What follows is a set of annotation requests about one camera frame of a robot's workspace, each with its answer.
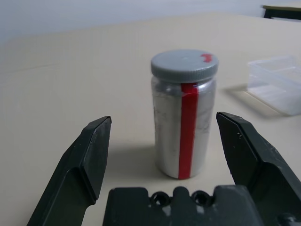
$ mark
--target table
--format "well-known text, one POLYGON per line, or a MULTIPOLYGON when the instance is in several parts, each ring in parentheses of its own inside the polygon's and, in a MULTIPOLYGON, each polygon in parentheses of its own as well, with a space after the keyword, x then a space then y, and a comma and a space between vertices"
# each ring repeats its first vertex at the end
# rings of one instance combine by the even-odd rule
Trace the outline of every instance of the table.
POLYGON ((264 5, 264 18, 272 17, 301 20, 301 1, 287 2, 276 5, 264 5))
POLYGON ((212 194, 233 184, 215 115, 202 172, 188 180, 154 165, 150 60, 177 48, 204 49, 220 60, 214 113, 239 115, 281 153, 301 178, 301 116, 283 117, 246 104, 247 62, 301 58, 301 24, 205 13, 14 39, 0 48, 0 225, 28 222, 57 163, 90 121, 112 117, 100 198, 83 226, 103 221, 108 192, 144 186, 169 195, 176 186, 212 194))

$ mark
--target gray screw cap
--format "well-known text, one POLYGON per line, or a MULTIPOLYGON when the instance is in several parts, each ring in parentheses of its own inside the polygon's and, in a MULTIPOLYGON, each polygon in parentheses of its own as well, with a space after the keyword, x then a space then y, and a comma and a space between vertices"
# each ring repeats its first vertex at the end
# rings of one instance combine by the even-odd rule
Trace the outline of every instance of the gray screw cap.
POLYGON ((157 54, 151 60, 152 74, 174 83, 193 83, 208 79, 216 74, 217 69, 217 57, 202 50, 171 50, 157 54))

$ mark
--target red stripe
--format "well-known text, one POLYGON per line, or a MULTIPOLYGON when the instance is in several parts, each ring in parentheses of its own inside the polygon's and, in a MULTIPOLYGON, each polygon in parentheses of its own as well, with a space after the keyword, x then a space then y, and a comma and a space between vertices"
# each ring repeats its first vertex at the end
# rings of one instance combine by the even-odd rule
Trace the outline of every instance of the red stripe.
POLYGON ((181 138, 179 156, 179 179, 190 177, 194 132, 196 128, 198 88, 196 83, 181 84, 181 138))

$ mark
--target white wall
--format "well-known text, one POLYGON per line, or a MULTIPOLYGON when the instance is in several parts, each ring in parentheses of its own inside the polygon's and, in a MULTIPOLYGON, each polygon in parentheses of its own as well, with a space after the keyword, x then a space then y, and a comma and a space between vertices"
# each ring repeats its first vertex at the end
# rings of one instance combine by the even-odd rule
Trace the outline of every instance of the white wall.
POLYGON ((1 0, 0 43, 22 35, 195 12, 261 16, 281 0, 1 0))

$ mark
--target transparent box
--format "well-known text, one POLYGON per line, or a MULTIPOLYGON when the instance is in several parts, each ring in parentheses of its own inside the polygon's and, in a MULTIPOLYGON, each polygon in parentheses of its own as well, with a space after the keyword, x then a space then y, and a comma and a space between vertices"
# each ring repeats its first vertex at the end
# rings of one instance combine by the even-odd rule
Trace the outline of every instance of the transparent box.
POLYGON ((301 113, 301 67, 293 56, 249 62, 248 92, 288 115, 301 113))

